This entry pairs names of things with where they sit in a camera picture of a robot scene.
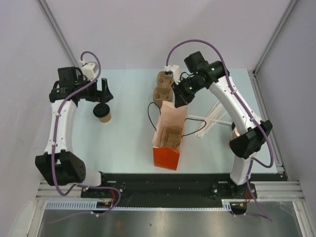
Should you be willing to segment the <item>black plastic cup lid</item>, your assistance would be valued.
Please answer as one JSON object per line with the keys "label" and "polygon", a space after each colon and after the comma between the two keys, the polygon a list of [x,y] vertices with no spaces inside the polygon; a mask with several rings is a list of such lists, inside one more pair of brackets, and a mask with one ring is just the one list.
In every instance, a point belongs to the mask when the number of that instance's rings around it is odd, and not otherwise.
{"label": "black plastic cup lid", "polygon": [[110,107],[107,104],[99,103],[93,109],[93,114],[97,118],[104,118],[110,114]]}

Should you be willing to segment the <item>brown pulp cup carrier stack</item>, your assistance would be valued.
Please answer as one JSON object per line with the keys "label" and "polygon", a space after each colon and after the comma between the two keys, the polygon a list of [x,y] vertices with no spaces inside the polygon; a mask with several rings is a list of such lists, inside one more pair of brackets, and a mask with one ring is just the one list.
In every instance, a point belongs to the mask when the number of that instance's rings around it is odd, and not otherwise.
{"label": "brown pulp cup carrier stack", "polygon": [[173,99],[173,91],[171,84],[174,82],[173,73],[171,71],[161,71],[157,75],[157,86],[153,92],[153,101],[162,106],[163,101],[171,102]]}

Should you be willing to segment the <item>single brown pulp cup carrier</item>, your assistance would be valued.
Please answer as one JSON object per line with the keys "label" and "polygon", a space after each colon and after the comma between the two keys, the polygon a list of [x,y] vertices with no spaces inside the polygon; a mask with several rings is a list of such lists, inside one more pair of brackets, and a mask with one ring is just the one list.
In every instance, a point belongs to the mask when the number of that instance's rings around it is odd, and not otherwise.
{"label": "single brown pulp cup carrier", "polygon": [[182,132],[183,129],[178,126],[165,127],[161,135],[162,146],[176,150],[181,142]]}

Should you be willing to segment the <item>orange paper gift bag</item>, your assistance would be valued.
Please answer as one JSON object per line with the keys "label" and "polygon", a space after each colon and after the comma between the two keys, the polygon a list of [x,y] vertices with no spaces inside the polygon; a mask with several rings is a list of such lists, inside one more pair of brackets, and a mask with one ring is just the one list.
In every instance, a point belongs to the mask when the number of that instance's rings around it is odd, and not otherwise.
{"label": "orange paper gift bag", "polygon": [[163,101],[159,106],[155,102],[150,102],[159,110],[159,118],[156,125],[152,140],[154,166],[169,170],[177,170],[183,137],[193,134],[185,134],[185,123],[189,119],[188,107],[182,106],[176,108],[173,102]]}

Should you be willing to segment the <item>stack of paper cups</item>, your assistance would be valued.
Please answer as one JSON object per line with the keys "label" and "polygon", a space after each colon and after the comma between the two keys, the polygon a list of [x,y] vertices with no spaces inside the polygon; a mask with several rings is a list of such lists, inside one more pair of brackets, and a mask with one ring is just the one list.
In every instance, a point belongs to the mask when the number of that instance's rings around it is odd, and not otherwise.
{"label": "stack of paper cups", "polygon": [[229,143],[232,142],[234,139],[238,138],[240,136],[237,128],[235,127],[233,130],[232,130],[232,133],[231,133],[231,136],[230,136],[230,139],[229,139]]}

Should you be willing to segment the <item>brown paper coffee cup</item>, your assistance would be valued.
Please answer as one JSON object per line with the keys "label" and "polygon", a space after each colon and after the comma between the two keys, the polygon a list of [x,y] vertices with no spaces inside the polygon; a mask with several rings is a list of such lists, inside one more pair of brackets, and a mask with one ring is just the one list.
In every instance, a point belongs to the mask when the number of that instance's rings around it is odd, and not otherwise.
{"label": "brown paper coffee cup", "polygon": [[98,118],[102,123],[107,123],[111,120],[111,113],[108,113],[106,116]]}

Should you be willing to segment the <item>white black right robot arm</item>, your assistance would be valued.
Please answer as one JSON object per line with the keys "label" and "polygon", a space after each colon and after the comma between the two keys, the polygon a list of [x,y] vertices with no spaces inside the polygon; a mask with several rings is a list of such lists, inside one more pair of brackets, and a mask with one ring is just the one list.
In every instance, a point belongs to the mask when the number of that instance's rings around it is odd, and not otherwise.
{"label": "white black right robot arm", "polygon": [[251,110],[234,85],[224,62],[210,64],[199,51],[190,54],[184,62],[191,75],[172,84],[175,107],[188,105],[198,91],[206,88],[228,112],[239,134],[229,142],[235,159],[230,173],[233,182],[228,185],[228,193],[233,198],[239,198],[246,190],[244,183],[250,175],[250,160],[267,143],[272,123],[262,121]]}

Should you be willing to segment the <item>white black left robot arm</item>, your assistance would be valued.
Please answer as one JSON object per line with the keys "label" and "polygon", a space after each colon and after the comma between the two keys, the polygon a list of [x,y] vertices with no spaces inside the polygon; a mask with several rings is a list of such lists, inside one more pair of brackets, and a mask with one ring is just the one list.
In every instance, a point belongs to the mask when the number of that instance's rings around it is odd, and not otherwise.
{"label": "white black left robot arm", "polygon": [[73,124],[80,100],[96,103],[93,114],[101,122],[111,119],[107,102],[113,99],[113,95],[107,79],[102,79],[102,89],[97,89],[97,70],[95,62],[84,63],[81,68],[58,69],[59,80],[49,94],[52,109],[50,135],[43,155],[36,156],[35,165],[51,186],[92,186],[92,192],[102,198],[108,194],[109,185],[102,181],[100,172],[86,169],[72,149]]}

